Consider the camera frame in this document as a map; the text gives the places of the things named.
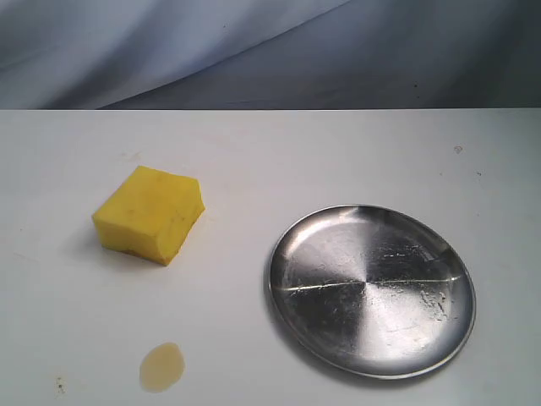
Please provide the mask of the brown liquid spill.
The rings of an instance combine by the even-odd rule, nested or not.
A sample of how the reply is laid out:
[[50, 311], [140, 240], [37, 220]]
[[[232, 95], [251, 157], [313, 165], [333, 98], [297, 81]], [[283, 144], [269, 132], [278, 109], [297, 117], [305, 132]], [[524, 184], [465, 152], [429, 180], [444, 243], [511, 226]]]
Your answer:
[[153, 348], [139, 367], [139, 383], [146, 392], [164, 392], [176, 384], [185, 370], [181, 349], [176, 343]]

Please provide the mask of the round steel plate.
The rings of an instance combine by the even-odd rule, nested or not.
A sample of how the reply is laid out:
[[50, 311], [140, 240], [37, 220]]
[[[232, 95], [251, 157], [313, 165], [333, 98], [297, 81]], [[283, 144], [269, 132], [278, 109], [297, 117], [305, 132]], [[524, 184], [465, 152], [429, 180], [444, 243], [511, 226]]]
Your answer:
[[439, 369], [476, 320], [473, 281], [451, 245], [379, 206], [332, 206], [297, 220], [270, 253], [265, 290], [305, 351], [378, 380]]

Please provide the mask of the grey-blue backdrop cloth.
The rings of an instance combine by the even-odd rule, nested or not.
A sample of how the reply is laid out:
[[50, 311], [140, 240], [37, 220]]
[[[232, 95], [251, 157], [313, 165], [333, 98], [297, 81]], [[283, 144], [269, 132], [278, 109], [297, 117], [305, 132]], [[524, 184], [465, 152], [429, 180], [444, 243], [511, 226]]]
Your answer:
[[4, 109], [538, 107], [537, 1], [4, 1]]

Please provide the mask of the yellow sponge block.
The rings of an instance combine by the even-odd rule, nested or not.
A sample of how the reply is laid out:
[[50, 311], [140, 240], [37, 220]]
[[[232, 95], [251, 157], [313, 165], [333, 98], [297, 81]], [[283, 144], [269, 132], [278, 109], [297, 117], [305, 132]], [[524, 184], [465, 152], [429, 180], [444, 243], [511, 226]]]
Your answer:
[[166, 266], [204, 210], [197, 179], [138, 166], [92, 221], [104, 248]]

